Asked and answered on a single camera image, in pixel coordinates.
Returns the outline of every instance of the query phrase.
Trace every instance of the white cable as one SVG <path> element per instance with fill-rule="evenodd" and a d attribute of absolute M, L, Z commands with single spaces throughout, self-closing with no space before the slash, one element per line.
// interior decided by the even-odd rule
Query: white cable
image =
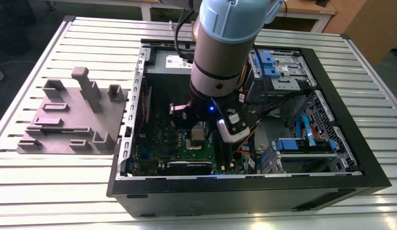
<path fill-rule="evenodd" d="M 37 64 L 37 62 L 34 62 L 34 61 L 9 61 L 9 62 L 6 62 L 6 63 L 2 63 L 0 66 L 2 66 L 2 65 L 7 65 L 7 64 L 11 64 L 11 63 L 17 63 L 17 62 L 28 62 L 28 63 Z"/>

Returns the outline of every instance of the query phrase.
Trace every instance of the aluminum slotted table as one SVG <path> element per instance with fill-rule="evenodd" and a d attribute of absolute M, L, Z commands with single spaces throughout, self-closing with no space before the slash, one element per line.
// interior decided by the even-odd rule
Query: aluminum slotted table
<path fill-rule="evenodd" d="M 142 38 L 173 40 L 168 23 L 66 17 L 0 121 L 0 227 L 48 229 L 397 229 L 397 99 L 353 42 L 336 34 L 264 30 L 257 44 L 313 48 L 393 186 L 320 211 L 134 219 L 106 197 L 113 156 L 21 155 L 17 143 L 48 79 L 133 89 Z M 185 26 L 181 40 L 192 40 Z"/>

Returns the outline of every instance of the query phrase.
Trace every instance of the black computer chassis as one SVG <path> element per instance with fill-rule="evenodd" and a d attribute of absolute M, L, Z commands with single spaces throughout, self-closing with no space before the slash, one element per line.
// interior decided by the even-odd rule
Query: black computer chassis
<path fill-rule="evenodd" d="M 364 175 L 116 180 L 117 152 L 108 196 L 118 200 L 133 217 L 317 210 L 352 196 L 368 195 L 392 186 L 315 50 L 275 46 L 257 48 L 301 52 Z"/>

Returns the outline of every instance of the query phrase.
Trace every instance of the floor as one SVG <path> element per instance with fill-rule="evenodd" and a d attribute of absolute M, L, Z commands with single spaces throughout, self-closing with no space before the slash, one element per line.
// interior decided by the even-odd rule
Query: floor
<path fill-rule="evenodd" d="M 142 20 L 142 13 L 138 7 L 58 2 L 57 10 L 52 12 L 44 1 L 30 0 L 30 3 L 38 21 L 36 25 L 25 27 L 33 48 L 30 52 L 19 56 L 10 56 L 0 51 L 0 63 L 15 60 L 36 62 L 66 15 Z M 180 14 L 180 10 L 168 11 L 164 9 L 153 9 L 153 20 L 164 22 L 169 20 L 177 21 Z M 9 65 L 0 66 L 2 72 L 9 76 L 9 81 L 0 84 L 0 118 L 25 83 L 33 67 L 34 64 L 29 62 L 10 63 Z M 376 67 L 376 71 L 397 96 L 397 57 L 393 53 L 387 55 L 383 63 Z"/>

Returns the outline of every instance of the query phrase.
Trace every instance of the wooden table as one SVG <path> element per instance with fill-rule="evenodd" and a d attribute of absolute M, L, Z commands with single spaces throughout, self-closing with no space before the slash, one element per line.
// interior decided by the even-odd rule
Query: wooden table
<path fill-rule="evenodd" d="M 158 0 L 56 0 L 65 2 L 94 3 L 106 5 L 122 5 L 122 6 L 138 6 L 142 10 L 142 19 L 152 21 L 152 8 L 172 8 L 180 9 L 176 6 L 161 4 Z M 312 28 L 312 32 L 321 33 L 327 27 L 327 24 L 333 15 L 337 14 L 337 10 L 332 6 L 331 2 L 327 7 L 316 5 L 316 0 L 287 0 L 289 6 L 288 17 L 304 18 L 317 20 Z M 279 17 L 285 14 L 285 6 L 281 7 Z"/>

